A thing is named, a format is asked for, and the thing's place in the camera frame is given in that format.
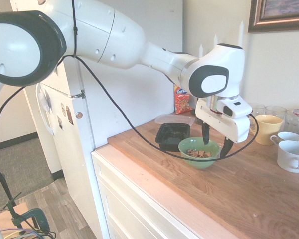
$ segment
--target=picture frame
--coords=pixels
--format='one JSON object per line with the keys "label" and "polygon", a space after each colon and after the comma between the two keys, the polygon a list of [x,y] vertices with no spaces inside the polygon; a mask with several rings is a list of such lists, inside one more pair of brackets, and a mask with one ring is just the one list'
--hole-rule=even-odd
{"label": "picture frame", "polygon": [[252,0],[248,32],[299,30],[299,0]]}

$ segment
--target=yellow mug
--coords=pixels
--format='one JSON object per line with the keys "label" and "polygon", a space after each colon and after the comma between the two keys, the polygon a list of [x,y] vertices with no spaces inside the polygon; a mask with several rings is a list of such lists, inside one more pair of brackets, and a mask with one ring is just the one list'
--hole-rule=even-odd
{"label": "yellow mug", "polygon": [[[273,142],[270,140],[270,137],[278,133],[283,120],[272,115],[257,115],[256,120],[259,125],[259,132],[255,141],[262,145],[272,145]],[[250,128],[250,130],[254,135],[256,134],[257,129]]]}

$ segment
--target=black baseboard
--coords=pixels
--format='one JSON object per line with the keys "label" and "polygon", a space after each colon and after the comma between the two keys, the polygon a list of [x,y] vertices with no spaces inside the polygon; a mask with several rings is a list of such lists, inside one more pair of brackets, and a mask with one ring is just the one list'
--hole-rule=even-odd
{"label": "black baseboard", "polygon": [[19,143],[27,142],[27,141],[35,139],[35,138],[38,138],[38,133],[37,132],[27,134],[27,135],[24,135],[24,136],[21,136],[21,137],[18,137],[18,138],[10,139],[8,141],[1,142],[0,143],[0,149],[8,148],[8,147],[17,145]]}
{"label": "black baseboard", "polygon": [[63,170],[59,170],[55,173],[52,173],[52,178],[53,178],[53,181],[55,181],[59,178],[64,178]]}

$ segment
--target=chip bag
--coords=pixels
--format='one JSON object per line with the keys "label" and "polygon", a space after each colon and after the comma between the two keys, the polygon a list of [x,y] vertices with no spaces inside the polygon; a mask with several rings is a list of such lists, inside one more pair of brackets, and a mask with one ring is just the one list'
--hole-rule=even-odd
{"label": "chip bag", "polygon": [[192,107],[189,106],[189,93],[187,93],[181,87],[174,85],[174,96],[176,114],[192,110]]}

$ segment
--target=gray carpet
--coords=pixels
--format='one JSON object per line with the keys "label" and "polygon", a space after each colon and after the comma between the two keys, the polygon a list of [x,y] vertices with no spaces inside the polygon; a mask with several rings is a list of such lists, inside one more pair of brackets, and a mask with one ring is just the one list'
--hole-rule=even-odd
{"label": "gray carpet", "polygon": [[[5,175],[12,196],[23,197],[53,182],[39,139],[0,150],[0,171]],[[8,197],[0,182],[0,207]]]}

